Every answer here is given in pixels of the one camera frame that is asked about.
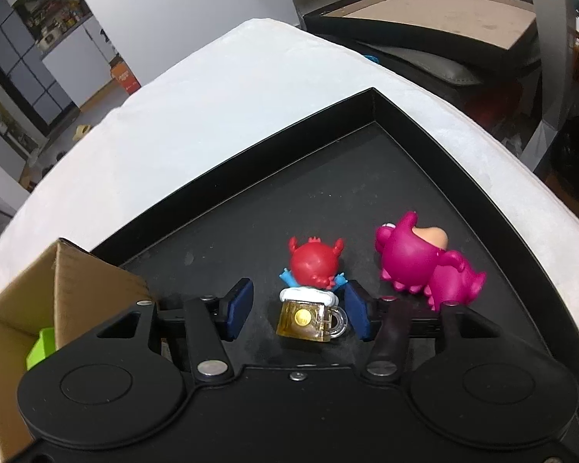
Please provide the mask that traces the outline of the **green hexagonal tin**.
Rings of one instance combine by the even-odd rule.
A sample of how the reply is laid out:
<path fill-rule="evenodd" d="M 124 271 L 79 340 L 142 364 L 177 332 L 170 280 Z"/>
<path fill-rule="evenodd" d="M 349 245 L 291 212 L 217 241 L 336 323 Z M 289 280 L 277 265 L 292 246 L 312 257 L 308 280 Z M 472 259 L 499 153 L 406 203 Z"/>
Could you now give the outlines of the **green hexagonal tin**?
<path fill-rule="evenodd" d="M 53 327 L 46 327 L 39 331 L 38 339 L 34 343 L 32 349 L 27 355 L 26 366 L 30 370 L 39 362 L 49 357 L 56 351 L 55 344 L 55 329 Z"/>

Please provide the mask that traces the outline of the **black tray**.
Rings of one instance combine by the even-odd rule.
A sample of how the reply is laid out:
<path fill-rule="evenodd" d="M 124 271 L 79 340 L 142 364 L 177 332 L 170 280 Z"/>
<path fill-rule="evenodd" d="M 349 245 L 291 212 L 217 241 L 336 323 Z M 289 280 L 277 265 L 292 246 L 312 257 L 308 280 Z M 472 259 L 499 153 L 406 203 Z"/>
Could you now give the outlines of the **black tray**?
<path fill-rule="evenodd" d="M 341 268 L 373 296 L 376 228 L 414 211 L 448 233 L 450 245 L 488 275 L 475 309 L 538 349 L 557 352 L 562 299 L 501 210 L 418 124 L 375 90 L 335 103 L 194 179 L 95 249 L 142 276 L 153 296 L 212 296 L 242 277 L 254 306 L 237 340 L 235 366 L 352 363 L 365 343 L 276 336 L 279 273 L 288 241 L 342 239 Z"/>

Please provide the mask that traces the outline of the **white kitchen cabinet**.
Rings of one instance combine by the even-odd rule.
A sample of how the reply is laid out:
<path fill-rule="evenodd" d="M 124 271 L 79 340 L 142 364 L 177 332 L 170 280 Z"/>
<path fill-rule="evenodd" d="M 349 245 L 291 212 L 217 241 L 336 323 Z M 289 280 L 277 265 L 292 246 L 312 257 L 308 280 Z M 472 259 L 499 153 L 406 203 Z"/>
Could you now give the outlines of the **white kitchen cabinet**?
<path fill-rule="evenodd" d="M 88 17 L 42 54 L 42 62 L 78 108 L 111 80 L 117 50 L 94 17 Z"/>

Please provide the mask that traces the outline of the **white tablecloth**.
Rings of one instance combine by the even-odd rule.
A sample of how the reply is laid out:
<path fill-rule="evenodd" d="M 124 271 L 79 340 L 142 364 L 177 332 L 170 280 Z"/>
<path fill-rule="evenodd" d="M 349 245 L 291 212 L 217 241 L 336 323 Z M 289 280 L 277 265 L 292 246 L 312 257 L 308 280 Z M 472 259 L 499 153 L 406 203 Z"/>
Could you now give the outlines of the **white tablecloth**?
<path fill-rule="evenodd" d="M 510 220 L 579 329 L 579 219 L 476 122 L 358 53 L 252 19 L 113 110 L 35 188 L 0 236 L 0 293 L 56 239 L 93 249 L 169 193 L 368 88 L 422 126 Z"/>

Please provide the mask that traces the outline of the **red haired beer mug figurine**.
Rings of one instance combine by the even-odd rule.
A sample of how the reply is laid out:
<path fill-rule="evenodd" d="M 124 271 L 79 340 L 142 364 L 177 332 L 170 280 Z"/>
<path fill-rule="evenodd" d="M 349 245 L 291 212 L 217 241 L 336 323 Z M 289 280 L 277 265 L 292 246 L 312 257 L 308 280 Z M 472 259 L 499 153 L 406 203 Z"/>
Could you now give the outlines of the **red haired beer mug figurine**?
<path fill-rule="evenodd" d="M 320 237 L 288 241 L 288 267 L 279 275 L 286 285 L 279 293 L 281 310 L 276 335 L 281 338 L 329 343 L 348 330 L 349 319 L 338 291 L 347 283 L 339 271 L 344 240 L 332 245 Z"/>

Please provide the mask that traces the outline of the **brown cardboard box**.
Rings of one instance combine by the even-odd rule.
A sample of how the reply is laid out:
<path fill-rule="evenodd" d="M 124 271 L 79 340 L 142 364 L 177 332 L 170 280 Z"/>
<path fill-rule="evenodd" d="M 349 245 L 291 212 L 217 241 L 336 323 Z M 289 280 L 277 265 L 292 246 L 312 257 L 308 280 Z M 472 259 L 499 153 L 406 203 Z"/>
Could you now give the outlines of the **brown cardboard box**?
<path fill-rule="evenodd" d="M 41 329 L 58 348 L 150 298 L 146 282 L 64 239 L 56 240 L 0 293 L 0 462 L 31 443 L 16 402 Z"/>

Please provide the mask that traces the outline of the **pink dinosaur figurine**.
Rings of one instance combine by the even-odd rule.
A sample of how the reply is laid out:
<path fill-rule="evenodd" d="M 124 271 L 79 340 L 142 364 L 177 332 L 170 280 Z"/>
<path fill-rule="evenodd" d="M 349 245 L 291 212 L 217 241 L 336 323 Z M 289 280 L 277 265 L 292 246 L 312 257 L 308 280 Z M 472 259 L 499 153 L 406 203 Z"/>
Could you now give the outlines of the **pink dinosaur figurine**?
<path fill-rule="evenodd" d="M 397 223 L 376 229 L 379 277 L 397 292 L 425 295 L 432 311 L 445 304 L 474 302 L 486 274 L 475 271 L 465 256 L 448 248 L 444 230 L 420 228 L 417 220 L 417 213 L 409 211 Z"/>

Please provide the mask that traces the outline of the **yellow slipper left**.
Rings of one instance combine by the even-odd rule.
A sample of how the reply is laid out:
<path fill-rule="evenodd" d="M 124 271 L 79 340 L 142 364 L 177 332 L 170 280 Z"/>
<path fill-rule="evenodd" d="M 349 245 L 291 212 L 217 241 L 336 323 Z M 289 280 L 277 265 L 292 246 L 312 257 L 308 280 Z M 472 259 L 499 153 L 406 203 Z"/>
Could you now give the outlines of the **yellow slipper left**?
<path fill-rule="evenodd" d="M 76 128 L 76 132 L 73 136 L 74 141 L 79 141 L 91 131 L 91 124 L 80 124 Z"/>

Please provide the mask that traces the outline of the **black framed brown board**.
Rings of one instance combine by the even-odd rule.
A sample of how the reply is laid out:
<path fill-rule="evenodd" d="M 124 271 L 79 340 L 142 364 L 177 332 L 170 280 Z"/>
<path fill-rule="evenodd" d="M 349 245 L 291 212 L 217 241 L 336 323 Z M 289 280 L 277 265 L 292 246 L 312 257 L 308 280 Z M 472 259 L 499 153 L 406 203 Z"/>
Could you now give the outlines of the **black framed brown board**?
<path fill-rule="evenodd" d="M 304 16 L 317 35 L 435 54 L 489 71 L 535 61 L 530 0 L 340 0 Z"/>

